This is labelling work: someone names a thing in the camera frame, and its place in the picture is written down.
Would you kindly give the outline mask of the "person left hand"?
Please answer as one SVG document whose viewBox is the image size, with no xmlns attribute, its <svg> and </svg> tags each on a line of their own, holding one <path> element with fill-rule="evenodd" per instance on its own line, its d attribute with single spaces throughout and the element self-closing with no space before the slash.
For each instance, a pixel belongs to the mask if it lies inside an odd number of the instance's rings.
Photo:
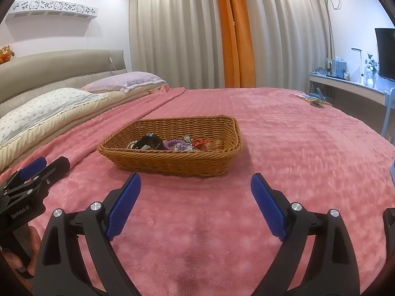
<svg viewBox="0 0 395 296">
<path fill-rule="evenodd" d="M 27 224 L 23 226 L 22 236 L 24 237 L 22 244 L 14 234 L 2 236 L 1 252 L 15 277 L 26 290 L 33 294 L 34 286 L 31 280 L 25 278 L 20 270 L 26 270 L 30 276 L 35 275 L 41 237 L 34 226 Z"/>
</svg>

